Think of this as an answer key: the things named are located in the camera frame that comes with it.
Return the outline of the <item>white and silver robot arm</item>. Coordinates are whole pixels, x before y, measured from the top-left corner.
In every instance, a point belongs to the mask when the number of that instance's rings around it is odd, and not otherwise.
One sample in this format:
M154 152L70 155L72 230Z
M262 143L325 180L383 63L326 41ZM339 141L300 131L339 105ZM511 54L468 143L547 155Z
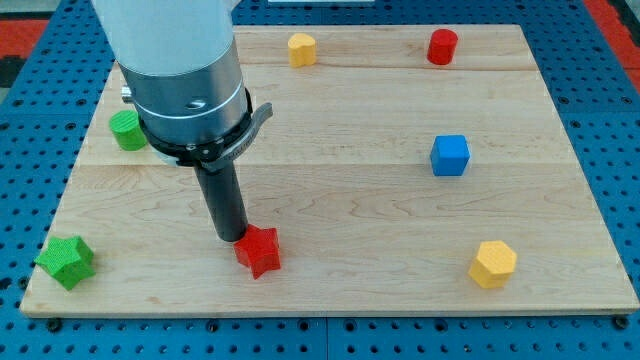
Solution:
M203 144L248 111L231 0L93 0L148 133Z

